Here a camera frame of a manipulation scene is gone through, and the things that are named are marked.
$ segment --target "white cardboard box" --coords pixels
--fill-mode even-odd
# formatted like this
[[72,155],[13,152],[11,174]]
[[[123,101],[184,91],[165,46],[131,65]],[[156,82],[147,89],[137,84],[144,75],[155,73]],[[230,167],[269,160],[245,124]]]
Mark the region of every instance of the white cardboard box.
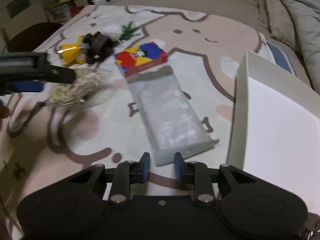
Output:
[[320,96],[247,52],[237,73],[228,164],[302,198],[320,214]]

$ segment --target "bedsheet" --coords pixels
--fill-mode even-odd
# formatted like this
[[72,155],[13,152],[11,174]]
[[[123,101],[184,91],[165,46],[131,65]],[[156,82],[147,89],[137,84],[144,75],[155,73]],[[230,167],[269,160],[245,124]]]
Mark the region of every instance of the bedsheet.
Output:
[[[57,54],[62,44],[79,35],[133,21],[137,36],[116,47],[116,52],[154,41],[168,52],[168,63],[215,149],[193,156],[210,168],[225,163],[232,125],[235,76],[247,50],[274,62],[264,36],[229,18],[172,8],[144,6],[86,6],[36,51],[47,52],[53,65],[63,65]],[[18,203],[26,195],[96,163],[114,168],[125,160],[139,160],[150,152],[146,130],[126,80],[113,57],[92,67],[111,70],[116,94],[106,103],[77,112],[46,106],[53,84],[42,93],[3,97],[11,116],[1,121],[0,202],[2,220],[11,239],[23,233],[16,218]],[[108,185],[104,198],[108,197]],[[183,195],[189,188],[177,183],[173,164],[154,165],[151,155],[146,185],[133,185],[133,194]]]

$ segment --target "small box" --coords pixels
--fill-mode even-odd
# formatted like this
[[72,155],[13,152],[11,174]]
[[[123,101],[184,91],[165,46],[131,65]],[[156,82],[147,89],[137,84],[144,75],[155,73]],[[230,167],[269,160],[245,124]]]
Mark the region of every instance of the small box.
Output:
[[124,76],[130,77],[143,70],[167,62],[168,54],[156,43],[149,42],[134,46],[115,55]]
[[248,52],[237,73],[228,164],[284,188],[320,214],[320,96]]

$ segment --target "colorful box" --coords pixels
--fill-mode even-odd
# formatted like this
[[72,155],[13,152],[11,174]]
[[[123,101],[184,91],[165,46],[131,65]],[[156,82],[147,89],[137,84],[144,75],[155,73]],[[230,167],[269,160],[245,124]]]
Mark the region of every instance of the colorful box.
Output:
[[130,77],[148,68],[167,62],[168,54],[156,43],[149,42],[134,46],[115,55],[115,58],[124,72]]

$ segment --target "clear plastic bag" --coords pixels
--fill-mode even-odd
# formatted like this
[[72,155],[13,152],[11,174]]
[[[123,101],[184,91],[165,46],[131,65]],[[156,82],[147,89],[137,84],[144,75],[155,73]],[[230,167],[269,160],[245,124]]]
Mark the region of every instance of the clear plastic bag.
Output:
[[196,112],[184,96],[170,66],[128,78],[147,130],[156,166],[173,162],[174,154],[191,157],[214,147]]
[[115,93],[110,78],[112,71],[76,68],[73,84],[56,84],[49,91],[48,104],[67,109],[83,109],[108,101]]

